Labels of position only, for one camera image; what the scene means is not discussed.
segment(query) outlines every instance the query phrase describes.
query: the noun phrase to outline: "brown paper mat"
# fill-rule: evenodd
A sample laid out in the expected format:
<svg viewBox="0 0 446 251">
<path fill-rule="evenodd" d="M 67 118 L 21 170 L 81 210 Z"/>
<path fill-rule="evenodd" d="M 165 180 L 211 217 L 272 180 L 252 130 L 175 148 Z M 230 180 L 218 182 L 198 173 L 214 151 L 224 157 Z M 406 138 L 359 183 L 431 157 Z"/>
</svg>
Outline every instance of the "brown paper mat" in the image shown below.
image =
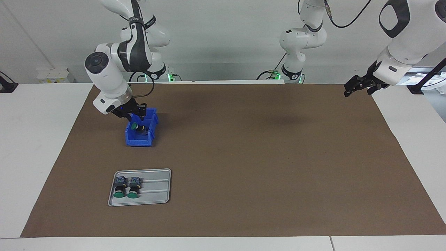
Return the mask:
<svg viewBox="0 0 446 251">
<path fill-rule="evenodd" d="M 446 234 L 373 99 L 342 92 L 157 85 L 155 147 L 134 148 L 93 88 L 21 236 Z M 117 170 L 152 168 L 172 170 L 167 204 L 107 205 Z"/>
</svg>

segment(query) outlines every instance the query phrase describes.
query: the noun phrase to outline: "white robotic arm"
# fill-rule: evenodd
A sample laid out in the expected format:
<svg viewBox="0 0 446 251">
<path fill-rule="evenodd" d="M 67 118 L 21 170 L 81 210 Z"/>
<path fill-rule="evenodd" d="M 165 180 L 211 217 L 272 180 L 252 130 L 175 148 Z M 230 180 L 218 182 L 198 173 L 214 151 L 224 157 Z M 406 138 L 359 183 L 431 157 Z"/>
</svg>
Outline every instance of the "white robotic arm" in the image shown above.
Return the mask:
<svg viewBox="0 0 446 251">
<path fill-rule="evenodd" d="M 446 0 L 389 0 L 381 10 L 380 25 L 392 41 L 365 76 L 354 76 L 344 85 L 345 97 L 364 88 L 371 95 L 397 84 L 413 65 L 446 42 Z"/>
<path fill-rule="evenodd" d="M 289 29 L 281 34 L 280 46 L 286 51 L 281 74 L 289 82 L 297 82 L 302 73 L 305 63 L 302 49 L 316 48 L 325 43 L 327 32 L 322 27 L 324 14 L 324 0 L 305 0 L 300 14 L 304 27 Z"/>
<path fill-rule="evenodd" d="M 137 104 L 122 71 L 143 72 L 158 79 L 165 70 L 161 54 L 150 46 L 166 46 L 170 38 L 156 24 L 146 0 L 100 0 L 110 11 L 128 20 L 122 29 L 121 43 L 100 44 L 85 61 L 87 74 L 101 90 L 93 105 L 103 114 L 113 113 L 131 120 L 130 113 L 145 116 L 145 104 Z"/>
</svg>

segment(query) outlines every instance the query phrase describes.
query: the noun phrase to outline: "white wall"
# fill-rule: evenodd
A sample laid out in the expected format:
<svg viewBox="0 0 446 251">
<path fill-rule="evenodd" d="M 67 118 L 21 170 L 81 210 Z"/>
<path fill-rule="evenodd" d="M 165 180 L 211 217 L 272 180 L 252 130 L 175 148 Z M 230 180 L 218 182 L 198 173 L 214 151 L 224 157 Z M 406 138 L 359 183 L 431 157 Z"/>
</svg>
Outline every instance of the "white wall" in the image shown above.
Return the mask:
<svg viewBox="0 0 446 251">
<path fill-rule="evenodd" d="M 83 69 L 85 58 L 100 43 L 119 42 L 120 28 L 126 25 L 98 0 L 0 0 L 0 70 L 20 82 L 35 82 L 35 69 L 49 63 L 17 28 L 2 1 L 49 63 L 70 68 L 80 82 L 89 82 Z M 324 20 L 326 44 L 305 51 L 307 82 L 342 83 L 351 75 L 365 73 L 390 42 L 378 24 L 386 1 L 373 1 L 347 29 Z M 335 21 L 349 22 L 365 2 L 331 1 Z M 152 0 L 151 4 L 158 22 L 172 34 L 171 44 L 160 50 L 184 80 L 255 78 L 282 57 L 280 33 L 302 26 L 296 0 Z M 445 52 L 442 46 L 420 65 L 436 65 Z M 345 78 L 334 77 L 339 72 Z"/>
</svg>

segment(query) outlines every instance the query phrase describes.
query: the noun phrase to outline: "metal tray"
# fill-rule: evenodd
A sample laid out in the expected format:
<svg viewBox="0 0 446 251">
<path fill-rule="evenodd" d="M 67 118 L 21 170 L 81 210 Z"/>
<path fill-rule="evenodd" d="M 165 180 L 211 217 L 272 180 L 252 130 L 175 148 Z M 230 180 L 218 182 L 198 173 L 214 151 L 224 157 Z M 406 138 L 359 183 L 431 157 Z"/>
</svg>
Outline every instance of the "metal tray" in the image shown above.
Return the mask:
<svg viewBox="0 0 446 251">
<path fill-rule="evenodd" d="M 110 189 L 110 197 L 108 199 L 109 206 L 127 206 L 127 205 L 145 205 L 145 204 L 163 204 L 169 201 L 170 194 L 170 176 L 172 171 L 165 169 L 149 169 L 149 170 L 133 170 L 133 171 L 117 171 L 113 177 Z M 113 183 L 117 176 L 124 176 L 127 181 L 131 177 L 141 178 L 141 189 L 136 199 L 128 197 L 113 197 L 115 188 Z"/>
</svg>

